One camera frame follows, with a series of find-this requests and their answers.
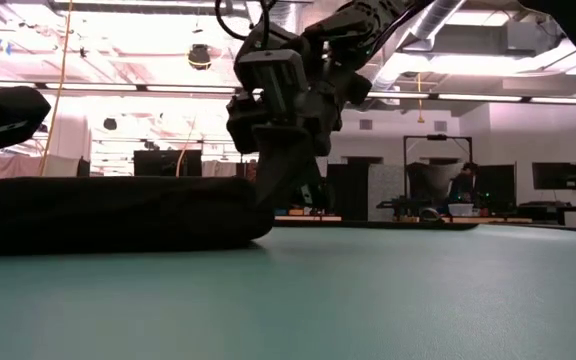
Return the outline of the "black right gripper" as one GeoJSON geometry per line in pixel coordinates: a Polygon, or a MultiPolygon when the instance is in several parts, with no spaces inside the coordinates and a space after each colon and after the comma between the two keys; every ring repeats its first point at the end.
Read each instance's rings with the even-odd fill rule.
{"type": "Polygon", "coordinates": [[[257,204],[311,204],[315,155],[330,152],[344,105],[361,103],[370,82],[302,36],[272,36],[264,48],[255,34],[244,41],[234,70],[241,89],[227,105],[227,130],[239,152],[259,153],[257,204]]]}

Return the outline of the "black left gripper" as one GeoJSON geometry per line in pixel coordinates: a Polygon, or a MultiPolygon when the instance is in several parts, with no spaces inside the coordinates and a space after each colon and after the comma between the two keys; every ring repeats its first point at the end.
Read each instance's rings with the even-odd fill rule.
{"type": "Polygon", "coordinates": [[[0,149],[29,140],[51,110],[34,88],[0,88],[0,149]]]}

